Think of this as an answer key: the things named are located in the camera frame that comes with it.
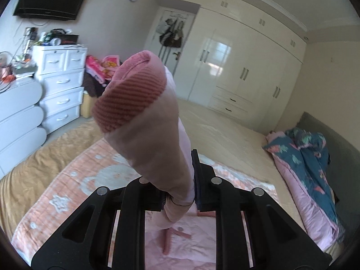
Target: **metal bolt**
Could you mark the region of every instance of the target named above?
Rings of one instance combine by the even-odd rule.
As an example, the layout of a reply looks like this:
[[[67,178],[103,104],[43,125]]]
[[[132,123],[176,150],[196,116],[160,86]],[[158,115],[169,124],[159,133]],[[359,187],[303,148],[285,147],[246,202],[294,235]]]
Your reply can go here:
[[[255,188],[253,190],[253,193],[256,195],[256,196],[263,196],[265,194],[265,191],[262,189],[262,188]]]
[[[146,178],[143,178],[143,177],[139,178],[139,183],[140,184],[147,184],[148,182],[149,181]]]
[[[215,184],[215,185],[220,185],[222,181],[223,180],[221,178],[218,178],[218,177],[214,177],[214,178],[211,179],[211,182],[213,184]]]
[[[100,196],[105,195],[108,192],[108,189],[105,187],[100,187],[96,190],[96,193]]]

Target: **drawer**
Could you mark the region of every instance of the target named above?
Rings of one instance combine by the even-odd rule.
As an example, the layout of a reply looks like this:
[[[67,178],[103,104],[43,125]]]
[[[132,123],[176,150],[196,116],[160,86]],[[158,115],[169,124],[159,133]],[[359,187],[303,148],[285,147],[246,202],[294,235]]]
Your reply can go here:
[[[0,121],[0,151],[35,129],[44,119],[44,111],[39,106],[30,106]]]
[[[45,117],[57,114],[82,103],[84,88],[77,87],[46,96],[39,102],[45,112]]]
[[[247,120],[249,117],[249,114],[246,110],[237,108],[215,97],[211,98],[209,107],[240,120]]]
[[[64,70],[66,50],[44,51],[38,63],[37,74],[48,74]]]
[[[46,130],[46,134],[50,134],[51,132],[54,132],[58,128],[77,119],[79,115],[80,115],[80,106],[78,105],[46,118],[41,123],[41,125]]]
[[[43,97],[68,89],[80,87],[84,77],[84,69],[62,71],[38,76],[43,86]]]
[[[212,96],[245,111],[249,111],[252,105],[250,101],[218,87]]]
[[[0,170],[6,175],[46,140],[46,131],[37,127],[20,137],[0,152]]]
[[[85,67],[86,50],[70,49],[66,51],[64,70],[82,69]]]
[[[0,121],[37,103],[42,92],[41,84],[32,78],[11,82],[10,88],[0,93]]]

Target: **floor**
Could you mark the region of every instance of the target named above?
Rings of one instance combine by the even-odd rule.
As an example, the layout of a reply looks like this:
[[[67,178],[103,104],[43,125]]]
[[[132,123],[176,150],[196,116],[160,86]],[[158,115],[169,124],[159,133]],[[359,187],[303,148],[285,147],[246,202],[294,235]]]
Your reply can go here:
[[[66,133],[69,130],[72,130],[72,129],[76,128],[77,126],[81,125],[82,123],[85,123],[90,120],[92,120],[92,118],[84,118],[84,117],[80,116],[79,118],[75,119],[74,121],[71,121],[70,123],[62,126],[61,128],[55,130],[52,133],[50,133],[47,136],[44,145],[51,143],[55,139],[59,138],[62,134]]]

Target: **pink blanket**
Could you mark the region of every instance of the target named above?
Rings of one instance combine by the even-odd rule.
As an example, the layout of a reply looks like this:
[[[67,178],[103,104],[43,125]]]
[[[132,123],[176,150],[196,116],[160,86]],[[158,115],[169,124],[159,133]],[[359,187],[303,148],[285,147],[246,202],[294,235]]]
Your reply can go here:
[[[213,166],[217,176],[230,181],[235,187],[245,190],[262,187],[278,201],[273,185],[248,177],[203,155],[199,157],[202,163]],[[12,245],[30,264],[35,252],[97,187],[116,189],[138,177],[124,157],[104,139],[99,140],[53,180],[17,226]],[[147,212],[146,219],[151,215],[152,212]],[[197,216],[193,205],[172,229],[167,255],[163,254],[164,231],[145,234],[147,270],[215,269],[215,218]]]

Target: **wall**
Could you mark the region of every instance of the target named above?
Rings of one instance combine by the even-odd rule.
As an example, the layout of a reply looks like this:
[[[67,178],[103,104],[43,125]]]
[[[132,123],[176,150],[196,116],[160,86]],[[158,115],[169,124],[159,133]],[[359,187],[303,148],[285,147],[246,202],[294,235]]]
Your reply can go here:
[[[29,20],[12,16],[18,0],[11,0],[0,17],[0,51],[15,52],[25,27],[44,24],[46,20]],[[120,55],[121,60],[141,51],[159,8],[155,0],[84,0],[76,21],[50,21],[39,32],[53,28],[72,29],[80,35],[79,43],[89,54],[99,58]]]
[[[295,126],[304,111],[360,150],[360,42],[307,46],[300,75],[277,129]]]

